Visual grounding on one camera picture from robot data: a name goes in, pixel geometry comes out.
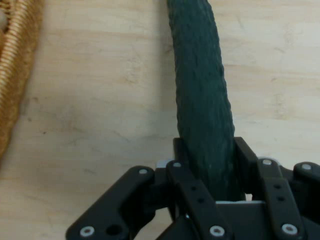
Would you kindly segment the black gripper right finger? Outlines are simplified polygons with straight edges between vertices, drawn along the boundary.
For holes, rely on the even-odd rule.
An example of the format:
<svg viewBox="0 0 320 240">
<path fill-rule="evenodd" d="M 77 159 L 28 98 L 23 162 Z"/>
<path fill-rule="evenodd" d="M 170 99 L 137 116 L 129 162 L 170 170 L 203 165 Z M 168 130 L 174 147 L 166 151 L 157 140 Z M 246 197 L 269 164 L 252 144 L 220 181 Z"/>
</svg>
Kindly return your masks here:
<svg viewBox="0 0 320 240">
<path fill-rule="evenodd" d="M 271 158 L 258 158 L 241 137 L 234 138 L 244 191 L 265 203 L 274 240 L 320 238 L 320 166 L 297 163 L 289 170 Z"/>
</svg>

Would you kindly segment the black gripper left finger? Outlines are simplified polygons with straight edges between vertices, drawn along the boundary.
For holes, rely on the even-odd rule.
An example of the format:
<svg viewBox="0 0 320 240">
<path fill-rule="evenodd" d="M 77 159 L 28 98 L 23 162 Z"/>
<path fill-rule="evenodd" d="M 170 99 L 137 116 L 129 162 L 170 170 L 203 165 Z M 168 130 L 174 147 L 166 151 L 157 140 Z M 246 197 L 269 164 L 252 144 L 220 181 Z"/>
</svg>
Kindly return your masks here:
<svg viewBox="0 0 320 240">
<path fill-rule="evenodd" d="M 68 240 L 133 240 L 159 209 L 172 222 L 162 240 L 231 240 L 233 230 L 203 182 L 189 166 L 184 142 L 173 141 L 174 159 L 164 167 L 134 166 L 66 231 Z"/>
</svg>

